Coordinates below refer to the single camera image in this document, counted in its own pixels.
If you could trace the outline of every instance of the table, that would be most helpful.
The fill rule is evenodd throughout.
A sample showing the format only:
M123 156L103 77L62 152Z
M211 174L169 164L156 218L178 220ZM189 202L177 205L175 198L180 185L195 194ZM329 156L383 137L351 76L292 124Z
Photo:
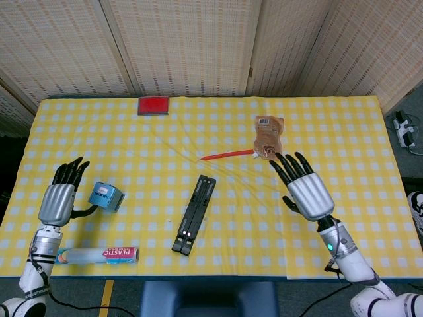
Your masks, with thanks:
M137 265L57 265L53 275L260 275L333 277L317 224L282 202L267 161L200 161L251 149L256 115L285 118L284 152L301 151L325 181L341 218L382 277L421 277L423 254L375 96L171 98L168 116L137 116L136 98L44 100L32 125L3 224L0 272L19 276L46 186L79 155L91 161L75 199L96 181L126 197L117 213L71 220L62 247L139 246ZM199 174L217 186L189 257L171 251Z

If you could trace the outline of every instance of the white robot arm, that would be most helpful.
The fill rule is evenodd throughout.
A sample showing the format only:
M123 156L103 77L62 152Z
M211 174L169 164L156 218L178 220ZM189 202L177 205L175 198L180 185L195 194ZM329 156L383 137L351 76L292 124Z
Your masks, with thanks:
M305 157L295 152L301 165L291 155L276 153L283 168L273 160L270 164L287 186L295 203L284 196L285 204L309 221L317 221L317 232L346 280L365 289L350 302L356 317L422 317L423 295L412 293L395 296L382 282L358 250L346 227L331 216L334 202L319 175L313 172Z
M52 185L47 187L38 218L44 228L37 230L30 244L28 259L19 287L25 298L13 298L0 304L0 317L43 317L46 313L46 296L50 293L49 278L59 250L62 233L60 227L70 218L90 215L97 208L86 211L73 210L73 201L84 169L82 157L69 164L61 165L54 176Z

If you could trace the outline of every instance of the red straw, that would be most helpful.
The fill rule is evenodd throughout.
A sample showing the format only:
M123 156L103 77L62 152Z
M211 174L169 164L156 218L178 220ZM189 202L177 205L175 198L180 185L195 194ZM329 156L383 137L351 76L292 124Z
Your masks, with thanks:
M235 157L238 155L247 155L247 154L254 154L254 150L242 150L242 151L208 155L206 157L202 157L200 160L214 160L214 159L220 159L222 157Z

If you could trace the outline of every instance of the blue chair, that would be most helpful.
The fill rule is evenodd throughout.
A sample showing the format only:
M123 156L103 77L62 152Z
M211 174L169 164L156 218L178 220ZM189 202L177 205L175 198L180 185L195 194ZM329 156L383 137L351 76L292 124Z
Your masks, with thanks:
M147 281L141 317L278 317L272 282Z

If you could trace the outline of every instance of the brown food pouch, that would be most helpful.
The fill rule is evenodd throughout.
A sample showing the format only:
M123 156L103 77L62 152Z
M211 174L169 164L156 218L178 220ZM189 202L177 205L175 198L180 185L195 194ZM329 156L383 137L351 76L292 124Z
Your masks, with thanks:
M254 150L262 159L276 160L276 152L282 153L280 135L284 130L284 119L274 116L256 117L256 140Z

